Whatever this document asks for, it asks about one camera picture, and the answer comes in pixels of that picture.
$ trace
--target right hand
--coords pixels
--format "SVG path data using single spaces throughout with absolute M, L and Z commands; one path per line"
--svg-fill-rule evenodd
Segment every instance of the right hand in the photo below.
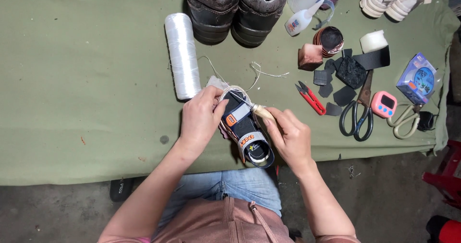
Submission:
M 295 175 L 300 175 L 313 165 L 311 157 L 311 129 L 296 118 L 291 110 L 283 112 L 274 107 L 266 107 L 279 123 L 263 119 L 275 147 Z

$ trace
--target red-handled thread snips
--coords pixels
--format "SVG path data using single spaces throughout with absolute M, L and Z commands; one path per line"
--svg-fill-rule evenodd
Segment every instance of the red-handled thread snips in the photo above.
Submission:
M 326 109 L 325 107 L 320 103 L 319 99 L 315 97 L 314 93 L 312 92 L 311 89 L 309 89 L 303 82 L 298 81 L 299 87 L 297 84 L 295 84 L 296 88 L 299 91 L 299 94 L 304 97 L 306 102 L 310 104 L 310 106 L 319 114 L 319 115 L 325 115 Z

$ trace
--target black leather shoe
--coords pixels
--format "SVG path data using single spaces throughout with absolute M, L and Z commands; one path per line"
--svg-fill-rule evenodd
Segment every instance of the black leather shoe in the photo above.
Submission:
M 194 36 L 201 43 L 223 41 L 231 27 L 239 0 L 187 0 Z
M 240 0 L 230 28 L 241 44 L 256 47 L 266 39 L 282 15 L 286 0 Z

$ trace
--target pink digital timer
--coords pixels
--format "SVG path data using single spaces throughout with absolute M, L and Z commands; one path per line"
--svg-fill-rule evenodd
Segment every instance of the pink digital timer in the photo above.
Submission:
M 373 96 L 371 107 L 373 113 L 383 118 L 389 118 L 394 115 L 395 109 L 397 108 L 397 100 L 388 92 L 377 92 Z

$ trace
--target beige-handled scissors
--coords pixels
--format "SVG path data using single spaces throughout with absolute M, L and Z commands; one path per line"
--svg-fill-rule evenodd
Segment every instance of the beige-handled scissors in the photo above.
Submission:
M 398 105 L 408 105 L 409 103 L 398 103 Z M 423 104 L 418 104 L 418 105 L 409 105 L 406 110 L 402 113 L 402 115 L 393 123 L 392 122 L 392 117 L 389 117 L 386 119 L 387 121 L 387 124 L 390 126 L 390 127 L 394 127 L 392 129 L 393 133 L 394 133 L 394 136 L 397 138 L 397 139 L 400 139 L 400 140 L 404 140 L 404 139 L 408 139 L 409 137 L 411 137 L 413 135 L 413 133 L 416 131 L 416 129 L 418 128 L 418 123 L 419 123 L 419 111 L 421 110 L 421 108 L 423 107 Z M 408 113 L 413 110 L 414 111 L 414 114 L 405 118 Z M 411 130 L 406 134 L 406 135 L 400 135 L 399 134 L 399 128 L 404 125 L 405 123 L 411 121 L 412 119 L 414 119 L 413 121 L 413 124 L 411 126 Z

